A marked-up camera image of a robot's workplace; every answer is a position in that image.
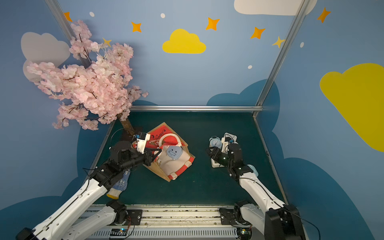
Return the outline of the white box clock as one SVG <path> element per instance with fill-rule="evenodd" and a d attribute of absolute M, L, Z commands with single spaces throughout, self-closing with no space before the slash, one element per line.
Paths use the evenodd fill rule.
<path fill-rule="evenodd" d="M 225 133 L 224 136 L 221 138 L 221 142 L 222 142 L 222 152 L 227 153 L 229 144 L 237 144 L 237 136 L 229 133 Z"/>

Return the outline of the white rectangular digital clock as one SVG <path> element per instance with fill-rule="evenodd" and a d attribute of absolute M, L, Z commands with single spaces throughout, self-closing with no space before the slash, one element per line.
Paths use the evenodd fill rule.
<path fill-rule="evenodd" d="M 212 166 L 212 168 L 222 168 L 222 167 L 224 167 L 220 163 L 217 163 L 214 159 L 211 159 L 211 166 Z"/>

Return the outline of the blue twin bell alarm clock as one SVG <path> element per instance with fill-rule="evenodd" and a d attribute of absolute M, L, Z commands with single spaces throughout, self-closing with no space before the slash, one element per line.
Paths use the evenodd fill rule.
<path fill-rule="evenodd" d="M 222 143 L 222 140 L 221 138 L 217 137 L 217 136 L 212 136 L 210 137 L 210 140 L 209 140 L 209 147 L 212 148 L 212 147 L 217 147 L 219 148 L 220 150 L 222 149 L 223 147 L 223 143 Z"/>

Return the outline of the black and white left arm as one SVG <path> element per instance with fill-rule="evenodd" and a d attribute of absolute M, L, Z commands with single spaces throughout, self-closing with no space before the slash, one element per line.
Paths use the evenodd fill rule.
<path fill-rule="evenodd" d="M 129 141 L 118 142 L 110 148 L 108 160 L 91 173 L 88 181 L 68 201 L 33 229 L 22 229 L 16 239 L 85 240 L 113 222 L 126 221 L 126 207 L 112 201 L 93 216 L 75 224 L 96 200 L 123 178 L 124 172 L 138 165 L 150 166 L 161 152 L 161 149 L 146 148 L 145 141 L 140 141 L 136 148 Z"/>

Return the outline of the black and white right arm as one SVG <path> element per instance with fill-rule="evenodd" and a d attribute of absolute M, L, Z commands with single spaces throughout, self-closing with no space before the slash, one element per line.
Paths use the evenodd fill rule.
<path fill-rule="evenodd" d="M 236 228 L 240 240 L 250 239 L 252 228 L 256 228 L 266 240 L 306 239 L 297 208 L 286 205 L 264 186 L 254 167 L 244 163 L 240 145 L 229 144 L 226 153 L 218 147 L 209 147 L 207 153 L 226 167 L 230 177 L 254 200 L 253 203 L 240 201 L 233 209 L 219 209 L 222 224 Z"/>

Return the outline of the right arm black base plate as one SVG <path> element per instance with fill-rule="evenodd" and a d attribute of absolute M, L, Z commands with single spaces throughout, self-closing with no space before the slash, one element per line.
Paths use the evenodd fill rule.
<path fill-rule="evenodd" d="M 219 208 L 219 213 L 220 213 L 221 225 L 237 226 L 239 224 L 237 222 L 234 209 Z"/>

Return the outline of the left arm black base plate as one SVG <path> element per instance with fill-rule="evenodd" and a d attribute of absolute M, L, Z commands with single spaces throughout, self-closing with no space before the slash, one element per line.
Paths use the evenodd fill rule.
<path fill-rule="evenodd" d="M 143 210 L 140 209 L 127 209 L 123 214 L 124 221 L 123 226 L 135 225 L 139 226 L 141 224 L 143 216 Z"/>

